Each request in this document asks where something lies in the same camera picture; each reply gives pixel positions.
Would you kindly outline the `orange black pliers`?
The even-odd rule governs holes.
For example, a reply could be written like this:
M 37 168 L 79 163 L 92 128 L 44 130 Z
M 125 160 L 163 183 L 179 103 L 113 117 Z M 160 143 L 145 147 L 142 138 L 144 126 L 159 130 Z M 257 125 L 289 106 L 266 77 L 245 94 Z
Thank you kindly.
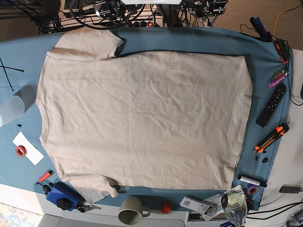
M 289 61 L 289 50 L 286 42 L 283 39 L 276 39 L 274 41 L 276 50 L 280 56 L 282 63 L 288 63 Z

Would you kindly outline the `white barcode package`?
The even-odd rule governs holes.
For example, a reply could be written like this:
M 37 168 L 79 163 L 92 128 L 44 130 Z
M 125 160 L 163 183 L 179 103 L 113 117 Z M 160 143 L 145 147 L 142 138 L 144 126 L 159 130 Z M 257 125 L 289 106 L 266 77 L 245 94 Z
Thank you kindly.
M 207 214 L 214 205 L 211 202 L 208 201 L 199 201 L 197 199 L 185 196 L 179 205 L 183 208 L 201 213 L 201 214 Z

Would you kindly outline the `beige T-shirt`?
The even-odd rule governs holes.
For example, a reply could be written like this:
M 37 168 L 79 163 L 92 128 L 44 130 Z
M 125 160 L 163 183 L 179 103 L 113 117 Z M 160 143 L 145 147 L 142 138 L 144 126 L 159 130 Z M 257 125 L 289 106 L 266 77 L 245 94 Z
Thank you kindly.
M 48 51 L 36 104 L 58 176 L 89 203 L 115 185 L 229 190 L 252 95 L 244 56 L 116 57 L 109 31 L 64 34 Z

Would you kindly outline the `black power strip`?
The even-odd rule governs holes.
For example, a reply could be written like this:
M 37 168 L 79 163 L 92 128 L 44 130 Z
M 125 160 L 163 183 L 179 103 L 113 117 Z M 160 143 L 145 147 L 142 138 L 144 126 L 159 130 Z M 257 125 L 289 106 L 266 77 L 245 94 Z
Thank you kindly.
M 131 22 L 129 27 L 160 27 L 156 22 L 153 21 L 134 21 Z

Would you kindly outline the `black remote control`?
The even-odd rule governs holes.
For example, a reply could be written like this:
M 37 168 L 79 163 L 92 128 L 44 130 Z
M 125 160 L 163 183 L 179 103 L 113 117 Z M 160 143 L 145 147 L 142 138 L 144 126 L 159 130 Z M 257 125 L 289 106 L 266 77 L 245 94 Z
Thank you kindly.
M 286 92 L 286 86 L 284 84 L 277 85 L 276 89 L 274 90 L 272 96 L 270 97 L 269 101 L 263 108 L 261 114 L 256 120 L 256 124 L 265 127 L 268 121 L 270 120 L 271 116 L 273 115 L 275 109 L 279 105 L 282 97 Z

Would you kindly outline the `black phone on table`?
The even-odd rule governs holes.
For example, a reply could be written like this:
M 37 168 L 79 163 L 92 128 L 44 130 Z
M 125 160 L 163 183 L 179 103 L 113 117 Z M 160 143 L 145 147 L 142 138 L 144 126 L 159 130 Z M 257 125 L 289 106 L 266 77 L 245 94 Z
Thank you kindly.
M 303 191 L 303 188 L 300 185 L 283 185 L 279 193 L 287 193 L 287 194 L 298 194 Z

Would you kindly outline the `blue table cloth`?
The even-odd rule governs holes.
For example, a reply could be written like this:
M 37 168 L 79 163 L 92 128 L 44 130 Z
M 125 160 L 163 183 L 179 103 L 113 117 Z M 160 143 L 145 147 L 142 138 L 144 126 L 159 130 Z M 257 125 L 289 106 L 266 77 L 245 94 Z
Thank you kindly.
M 286 93 L 266 127 L 256 124 L 256 119 L 272 94 L 268 82 L 283 67 L 272 43 L 219 28 L 125 28 L 114 30 L 114 34 L 124 41 L 116 52 L 120 57 L 152 50 L 243 55 L 253 82 L 253 95 L 252 110 L 236 172 L 268 179 L 278 142 L 267 149 L 267 163 L 256 161 L 252 149 L 274 127 L 286 121 L 290 105 L 290 96 Z M 0 44 L 4 64 L 18 68 L 18 72 L 9 74 L 12 87 L 8 86 L 5 76 L 1 75 L 0 99 L 6 101 L 12 95 L 19 95 L 26 101 L 26 112 L 0 129 L 0 183 L 3 185 L 41 192 L 41 187 L 36 186 L 36 180 L 53 168 L 47 155 L 36 165 L 26 158 L 19 158 L 12 141 L 22 132 L 38 150 L 43 150 L 39 140 L 41 116 L 35 105 L 36 89 L 46 53 L 54 48 L 61 36 L 60 33 L 38 35 Z

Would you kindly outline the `metal keys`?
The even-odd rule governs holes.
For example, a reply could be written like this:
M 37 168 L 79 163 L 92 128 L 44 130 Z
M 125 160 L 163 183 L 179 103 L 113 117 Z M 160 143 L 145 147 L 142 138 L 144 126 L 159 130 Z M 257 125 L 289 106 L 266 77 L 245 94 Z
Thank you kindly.
M 91 210 L 100 210 L 100 209 L 101 207 L 95 205 L 82 205 L 77 208 L 77 210 L 80 211 L 81 213 L 85 213 Z

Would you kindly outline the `frosted plastic cup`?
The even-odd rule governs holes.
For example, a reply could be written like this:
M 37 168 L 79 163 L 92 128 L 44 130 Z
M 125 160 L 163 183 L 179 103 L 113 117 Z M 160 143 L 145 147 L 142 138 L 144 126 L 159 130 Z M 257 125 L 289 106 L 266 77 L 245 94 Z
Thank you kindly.
M 25 112 L 25 105 L 19 96 L 12 96 L 0 105 L 0 126 L 19 118 Z

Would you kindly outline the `blue box with knob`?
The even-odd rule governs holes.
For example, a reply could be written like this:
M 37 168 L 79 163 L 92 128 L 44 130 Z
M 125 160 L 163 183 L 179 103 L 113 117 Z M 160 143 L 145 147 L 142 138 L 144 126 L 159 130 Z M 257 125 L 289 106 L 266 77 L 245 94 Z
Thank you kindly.
M 82 196 L 63 182 L 55 183 L 46 198 L 49 202 L 62 210 L 72 211 L 77 209 Z

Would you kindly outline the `orange marker pen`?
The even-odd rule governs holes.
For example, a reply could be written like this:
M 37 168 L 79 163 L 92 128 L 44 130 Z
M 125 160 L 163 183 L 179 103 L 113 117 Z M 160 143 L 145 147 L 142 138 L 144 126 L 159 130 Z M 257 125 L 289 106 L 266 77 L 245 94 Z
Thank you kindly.
M 39 180 L 36 182 L 36 184 L 41 184 L 44 180 L 49 178 L 53 174 L 53 170 L 47 171 L 43 176 L 39 178 Z

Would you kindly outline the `beige ceramic mug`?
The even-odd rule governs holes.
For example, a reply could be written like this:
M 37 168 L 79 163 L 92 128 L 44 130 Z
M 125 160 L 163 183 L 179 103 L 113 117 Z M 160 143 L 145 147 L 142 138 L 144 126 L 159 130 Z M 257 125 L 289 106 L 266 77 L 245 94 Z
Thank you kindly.
M 150 214 L 151 211 L 143 206 L 139 198 L 129 196 L 125 198 L 120 207 L 118 219 L 125 225 L 135 226 L 139 225 Z

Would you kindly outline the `black thin rods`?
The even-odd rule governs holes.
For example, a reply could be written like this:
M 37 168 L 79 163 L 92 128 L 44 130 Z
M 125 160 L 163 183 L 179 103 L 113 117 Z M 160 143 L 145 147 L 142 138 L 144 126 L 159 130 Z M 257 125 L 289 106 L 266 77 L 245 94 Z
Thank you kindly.
M 2 58 L 0 58 L 0 67 L 4 71 L 5 77 L 7 79 L 7 82 L 9 84 L 9 87 L 10 87 L 11 91 L 14 91 L 13 86 L 12 86 L 12 84 L 10 82 L 10 79 L 9 79 L 8 73 L 7 73 L 7 69 L 9 69 L 9 70 L 15 70 L 15 71 L 19 71 L 19 72 L 24 72 L 24 70 L 5 66 L 4 63 L 3 63 Z

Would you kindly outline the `red tape roll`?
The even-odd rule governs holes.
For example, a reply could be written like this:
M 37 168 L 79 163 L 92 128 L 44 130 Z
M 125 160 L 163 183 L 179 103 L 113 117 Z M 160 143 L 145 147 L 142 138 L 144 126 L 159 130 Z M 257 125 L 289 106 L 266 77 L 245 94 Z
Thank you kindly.
M 24 157 L 27 155 L 27 150 L 24 146 L 19 145 L 15 148 L 15 153 L 19 156 L 19 157 Z

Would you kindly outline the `purple tape roll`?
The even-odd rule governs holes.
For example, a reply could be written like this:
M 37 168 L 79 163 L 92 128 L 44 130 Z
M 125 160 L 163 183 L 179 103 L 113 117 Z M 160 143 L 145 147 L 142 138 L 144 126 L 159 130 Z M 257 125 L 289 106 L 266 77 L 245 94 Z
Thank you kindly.
M 248 184 L 247 186 L 247 194 L 254 195 L 258 192 L 258 186 L 254 184 Z

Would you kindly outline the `white black marker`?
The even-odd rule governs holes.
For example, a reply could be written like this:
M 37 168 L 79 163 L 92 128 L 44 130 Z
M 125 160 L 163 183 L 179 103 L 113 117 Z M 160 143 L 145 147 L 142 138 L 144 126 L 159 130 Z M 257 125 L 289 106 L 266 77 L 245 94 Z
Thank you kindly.
M 267 187 L 267 184 L 264 183 L 264 182 L 262 182 L 262 181 L 254 180 L 254 179 L 252 179 L 252 178 L 245 177 L 245 176 L 242 176 L 242 175 L 239 175 L 239 176 L 238 176 L 238 180 L 239 180 L 239 181 L 242 181 L 242 182 L 245 182 L 245 183 L 252 184 L 252 185 L 264 187 L 264 188 Z

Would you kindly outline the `small red cube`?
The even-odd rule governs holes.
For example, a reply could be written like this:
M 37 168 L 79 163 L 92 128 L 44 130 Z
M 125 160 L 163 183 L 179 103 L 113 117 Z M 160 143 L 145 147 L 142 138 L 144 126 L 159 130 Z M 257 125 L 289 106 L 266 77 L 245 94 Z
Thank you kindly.
M 168 202 L 162 203 L 161 212 L 165 214 L 169 214 L 171 212 L 171 204 Z

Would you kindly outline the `white paper sheet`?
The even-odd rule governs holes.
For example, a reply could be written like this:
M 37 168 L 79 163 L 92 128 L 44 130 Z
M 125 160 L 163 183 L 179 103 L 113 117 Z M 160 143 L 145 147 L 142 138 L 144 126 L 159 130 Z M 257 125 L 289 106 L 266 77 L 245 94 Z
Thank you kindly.
M 22 132 L 19 132 L 12 142 L 16 147 L 22 145 L 26 148 L 27 155 L 25 157 L 27 157 L 33 165 L 36 166 L 43 159 L 44 155 L 26 139 Z

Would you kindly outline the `orange black utility knife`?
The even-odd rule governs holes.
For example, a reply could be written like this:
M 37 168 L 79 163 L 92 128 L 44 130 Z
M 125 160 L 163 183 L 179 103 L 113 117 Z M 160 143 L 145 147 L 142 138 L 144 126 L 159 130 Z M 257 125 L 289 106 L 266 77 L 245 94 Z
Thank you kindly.
M 286 123 L 273 129 L 259 144 L 254 147 L 253 153 L 262 153 L 270 144 L 288 132 L 289 126 Z

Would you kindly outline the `clear wine glass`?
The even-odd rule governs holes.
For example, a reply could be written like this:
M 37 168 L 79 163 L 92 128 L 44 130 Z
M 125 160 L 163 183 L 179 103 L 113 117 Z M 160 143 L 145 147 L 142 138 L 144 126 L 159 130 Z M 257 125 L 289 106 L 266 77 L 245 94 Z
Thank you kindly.
M 231 189 L 221 198 L 226 218 L 235 226 L 243 227 L 248 214 L 246 196 L 242 190 Z

